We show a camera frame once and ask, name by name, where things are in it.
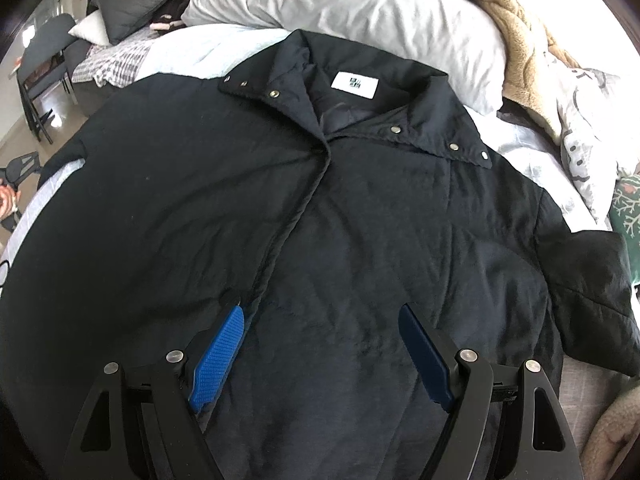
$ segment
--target plaid bedsheet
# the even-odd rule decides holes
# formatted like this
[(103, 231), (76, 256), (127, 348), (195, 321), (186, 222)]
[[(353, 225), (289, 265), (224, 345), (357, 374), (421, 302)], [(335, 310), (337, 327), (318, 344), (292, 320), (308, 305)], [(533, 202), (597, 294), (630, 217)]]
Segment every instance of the plaid bedsheet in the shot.
[(93, 45), (87, 58), (71, 76), (73, 83), (95, 81), (98, 86), (111, 83), (124, 88), (133, 83), (158, 33), (144, 27), (115, 46)]

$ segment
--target dark clothing pile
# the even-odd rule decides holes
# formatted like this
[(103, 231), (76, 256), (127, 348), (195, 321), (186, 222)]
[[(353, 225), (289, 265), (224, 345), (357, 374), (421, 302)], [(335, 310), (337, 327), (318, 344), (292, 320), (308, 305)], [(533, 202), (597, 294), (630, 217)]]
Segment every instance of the dark clothing pile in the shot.
[(571, 234), (418, 62), (296, 31), (225, 78), (125, 88), (42, 181), (79, 157), (0, 301), (2, 392), (54, 478), (102, 367), (184, 348), (230, 288), (246, 333), (206, 433), (228, 479), (417, 479), (445, 413), (398, 333), (409, 301), (556, 391), (563, 351), (640, 371), (622, 238)]

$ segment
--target beige fleece blanket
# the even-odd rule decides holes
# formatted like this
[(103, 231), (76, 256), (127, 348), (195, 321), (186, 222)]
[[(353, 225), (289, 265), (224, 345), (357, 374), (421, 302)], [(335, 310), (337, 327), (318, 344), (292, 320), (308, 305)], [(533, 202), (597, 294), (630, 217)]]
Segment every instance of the beige fleece blanket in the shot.
[(620, 396), (596, 424), (580, 461), (584, 480), (608, 480), (640, 435), (640, 386)]
[(557, 86), (549, 72), (548, 51), (570, 68), (578, 63), (559, 48), (545, 25), (517, 0), (476, 0), (500, 29), (507, 47), (507, 67), (502, 94), (521, 104), (556, 144), (562, 125), (556, 104)]

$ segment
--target green patterned fabric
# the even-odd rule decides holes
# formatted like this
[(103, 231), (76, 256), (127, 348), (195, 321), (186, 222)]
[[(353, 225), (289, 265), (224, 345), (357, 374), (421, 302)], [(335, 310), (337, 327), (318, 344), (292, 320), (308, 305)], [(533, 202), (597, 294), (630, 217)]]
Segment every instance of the green patterned fabric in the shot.
[(640, 175), (631, 175), (616, 184), (609, 210), (611, 227), (625, 237), (631, 266), (631, 280), (640, 284)]

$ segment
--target jacket collar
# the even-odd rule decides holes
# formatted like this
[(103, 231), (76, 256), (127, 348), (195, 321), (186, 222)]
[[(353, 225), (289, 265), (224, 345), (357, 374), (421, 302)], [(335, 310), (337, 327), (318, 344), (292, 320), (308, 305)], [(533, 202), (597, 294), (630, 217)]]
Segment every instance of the jacket collar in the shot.
[[(376, 78), (390, 88), (409, 92), (412, 98), (399, 108), (326, 136), (305, 84), (313, 70), (324, 72), (329, 81), (338, 72)], [(410, 144), (483, 168), (492, 166), (485, 158), (487, 147), (445, 73), (354, 41), (296, 30), (235, 67), (220, 80), (219, 88), (265, 102), (323, 143), (338, 136), (370, 137)], [(400, 128), (399, 134), (394, 126)]]

